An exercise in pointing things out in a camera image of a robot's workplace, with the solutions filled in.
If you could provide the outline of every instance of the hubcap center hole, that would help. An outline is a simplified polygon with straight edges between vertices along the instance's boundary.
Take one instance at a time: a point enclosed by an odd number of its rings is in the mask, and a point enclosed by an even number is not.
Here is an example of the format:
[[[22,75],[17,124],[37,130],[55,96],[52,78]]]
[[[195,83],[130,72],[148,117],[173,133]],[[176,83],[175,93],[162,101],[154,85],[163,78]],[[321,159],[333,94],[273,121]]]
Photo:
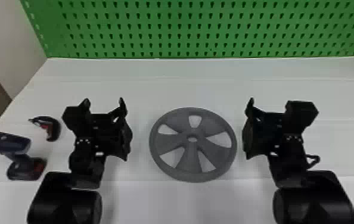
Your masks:
[[[194,136],[188,137],[188,140],[189,140],[190,142],[197,142],[197,141],[198,141],[197,137],[194,137]]]

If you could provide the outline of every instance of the white tabletop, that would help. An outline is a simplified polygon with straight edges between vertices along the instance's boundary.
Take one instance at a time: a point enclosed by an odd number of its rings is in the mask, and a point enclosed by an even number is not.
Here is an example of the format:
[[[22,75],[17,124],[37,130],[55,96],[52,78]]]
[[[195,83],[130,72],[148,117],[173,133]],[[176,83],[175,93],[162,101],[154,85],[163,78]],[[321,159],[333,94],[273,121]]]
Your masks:
[[[124,97],[133,130],[127,162],[109,157],[100,193],[102,223],[272,224],[275,191],[264,157],[242,152],[244,109],[250,97],[266,111],[284,111],[287,100],[313,101],[319,116],[304,133],[305,149],[334,171],[354,204],[354,57],[231,60],[49,59],[0,118],[0,131],[30,138],[29,154],[48,159],[46,172],[68,171],[74,136],[65,126],[57,142],[28,118],[61,121],[66,106],[84,98],[93,113],[106,113]],[[179,107],[201,107],[234,129],[238,153],[231,169],[206,183],[178,182],[165,175],[149,153],[154,122]],[[39,182],[11,182],[0,156],[0,224],[25,223]]]

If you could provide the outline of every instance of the white wall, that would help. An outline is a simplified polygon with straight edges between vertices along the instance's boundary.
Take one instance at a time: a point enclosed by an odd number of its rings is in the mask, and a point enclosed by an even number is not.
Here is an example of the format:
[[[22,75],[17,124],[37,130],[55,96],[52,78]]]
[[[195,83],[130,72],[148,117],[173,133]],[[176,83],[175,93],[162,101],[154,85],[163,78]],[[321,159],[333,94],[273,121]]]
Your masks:
[[[0,83],[14,98],[46,56],[19,0],[0,0]]]

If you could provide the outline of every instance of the cordless drill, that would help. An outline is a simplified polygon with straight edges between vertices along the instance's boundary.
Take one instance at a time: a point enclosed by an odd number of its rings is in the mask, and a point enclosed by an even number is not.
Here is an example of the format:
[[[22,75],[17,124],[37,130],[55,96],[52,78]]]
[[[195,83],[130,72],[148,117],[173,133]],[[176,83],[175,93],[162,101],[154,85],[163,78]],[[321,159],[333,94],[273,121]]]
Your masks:
[[[7,170],[10,180],[36,181],[41,176],[46,160],[31,158],[26,153],[30,149],[31,140],[28,138],[0,132],[0,154],[13,162]]]

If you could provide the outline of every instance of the green pegboard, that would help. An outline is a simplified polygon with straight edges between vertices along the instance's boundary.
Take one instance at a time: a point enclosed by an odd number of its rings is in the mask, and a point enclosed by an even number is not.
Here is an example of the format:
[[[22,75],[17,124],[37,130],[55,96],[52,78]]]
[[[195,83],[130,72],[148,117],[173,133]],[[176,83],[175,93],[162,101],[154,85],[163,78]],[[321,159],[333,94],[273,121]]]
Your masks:
[[[354,55],[354,0],[21,0],[48,57]]]

